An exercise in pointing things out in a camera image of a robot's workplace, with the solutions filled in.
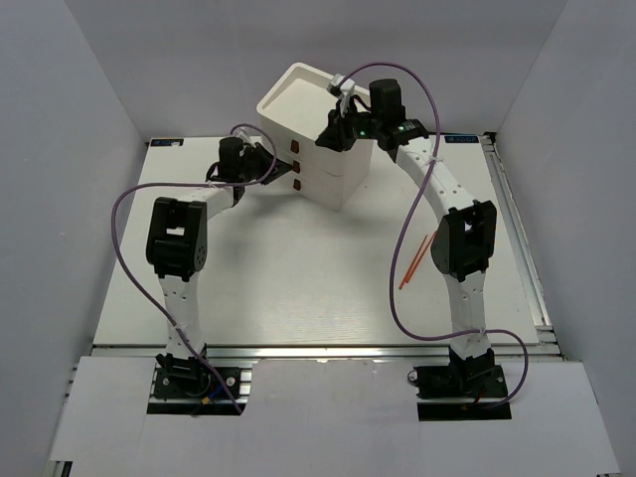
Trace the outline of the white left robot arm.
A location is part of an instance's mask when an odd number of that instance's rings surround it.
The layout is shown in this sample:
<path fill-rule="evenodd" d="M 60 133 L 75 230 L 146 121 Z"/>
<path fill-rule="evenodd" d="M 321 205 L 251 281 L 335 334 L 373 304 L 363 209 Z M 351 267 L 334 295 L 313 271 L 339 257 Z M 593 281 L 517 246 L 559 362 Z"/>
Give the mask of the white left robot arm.
<path fill-rule="evenodd" d="M 155 200 L 146 243 L 146 259 L 158 277 L 171 315 L 168 343 L 158 358 L 164 368 L 176 365 L 176 385 L 187 396 L 203 394 L 210 372 L 194 363 L 206 343 L 200 324 L 198 281 L 208 256 L 208 222 L 238 204 L 246 185 L 267 185 L 292 166 L 262 144 L 239 137 L 221 140 L 219 160 L 206 174 L 209 188 L 197 187 L 179 199 Z"/>

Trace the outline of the orange chopstick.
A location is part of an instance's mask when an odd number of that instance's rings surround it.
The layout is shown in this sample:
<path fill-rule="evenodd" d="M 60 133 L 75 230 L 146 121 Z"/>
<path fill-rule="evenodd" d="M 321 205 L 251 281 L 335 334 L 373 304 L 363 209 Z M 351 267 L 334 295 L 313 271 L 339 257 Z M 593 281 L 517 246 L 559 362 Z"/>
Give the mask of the orange chopstick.
<path fill-rule="evenodd" d="M 426 235 L 423 238 L 423 240 L 422 240 L 422 242 L 421 242 L 421 244 L 420 244 L 415 256 L 413 257 L 410 265 L 408 266 L 408 268 L 407 268 L 407 270 L 406 270 L 406 272 L 405 272 L 405 274 L 404 274 L 404 276 L 403 276 L 403 278 L 401 280 L 400 285 L 398 286 L 399 289 L 403 289 L 403 287 L 410 282 L 410 280 L 412 279 L 413 275 L 415 274 L 417 268 L 421 264 L 424 256 L 426 255 L 427 251 L 431 247 L 435 236 L 436 236 L 436 232 L 433 232 L 430 236 Z"/>
<path fill-rule="evenodd" d="M 409 266 L 408 266 L 408 268 L 406 270 L 406 273 L 404 274 L 404 277 L 402 279 L 400 287 L 403 287 L 406 283 L 408 283 L 408 281 L 409 281 L 409 279 L 411 277 L 413 269 L 415 268 L 419 258 L 423 254 L 423 249 L 424 249 L 424 247 L 427 244 L 427 239 L 428 239 L 428 235 L 425 235 L 423 237 L 423 239 L 422 239 L 422 241 L 421 241 L 421 243 L 420 243 L 420 245 L 419 245 L 419 247 L 417 249 L 417 252 L 415 253 L 415 255 L 414 255 L 414 257 L 413 257 L 413 259 L 411 261 L 411 263 L 409 264 Z"/>

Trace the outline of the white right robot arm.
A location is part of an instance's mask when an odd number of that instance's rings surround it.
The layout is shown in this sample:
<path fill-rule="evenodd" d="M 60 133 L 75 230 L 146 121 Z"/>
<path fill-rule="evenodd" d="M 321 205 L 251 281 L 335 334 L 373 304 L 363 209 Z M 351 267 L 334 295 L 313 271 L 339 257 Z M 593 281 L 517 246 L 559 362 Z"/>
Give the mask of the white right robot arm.
<path fill-rule="evenodd" d="M 494 252 L 496 207 L 467 192 L 437 157 L 438 139 L 419 120 L 407 118 L 395 79 L 371 82 L 370 103 L 362 107 L 355 104 L 354 87 L 352 80 L 333 76 L 327 89 L 337 102 L 315 143 L 344 152 L 358 140 L 375 141 L 431 206 L 438 227 L 429 250 L 448 290 L 450 358 L 460 363 L 450 369 L 448 381 L 457 394 L 472 396 L 485 383 L 480 366 L 494 365 L 483 288 Z"/>

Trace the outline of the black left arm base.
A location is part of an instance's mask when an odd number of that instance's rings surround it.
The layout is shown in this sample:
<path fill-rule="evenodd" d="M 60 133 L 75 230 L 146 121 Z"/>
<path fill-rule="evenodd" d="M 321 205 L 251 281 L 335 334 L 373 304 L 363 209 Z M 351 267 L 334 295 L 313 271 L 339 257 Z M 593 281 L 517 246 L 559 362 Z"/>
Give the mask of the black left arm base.
<path fill-rule="evenodd" d="M 216 367 L 215 375 L 196 358 L 158 354 L 151 382 L 150 415 L 239 416 L 246 406 L 250 371 Z"/>

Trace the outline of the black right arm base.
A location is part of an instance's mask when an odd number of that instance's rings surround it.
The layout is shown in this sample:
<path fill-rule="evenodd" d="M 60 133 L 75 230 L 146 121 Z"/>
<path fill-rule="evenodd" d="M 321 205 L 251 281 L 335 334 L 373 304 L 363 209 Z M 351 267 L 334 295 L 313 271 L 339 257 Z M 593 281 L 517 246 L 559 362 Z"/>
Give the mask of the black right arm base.
<path fill-rule="evenodd" d="M 508 395 L 502 367 L 462 382 L 450 365 L 415 367 L 406 375 L 416 388 L 420 422 L 511 420 L 508 403 L 490 409 Z"/>

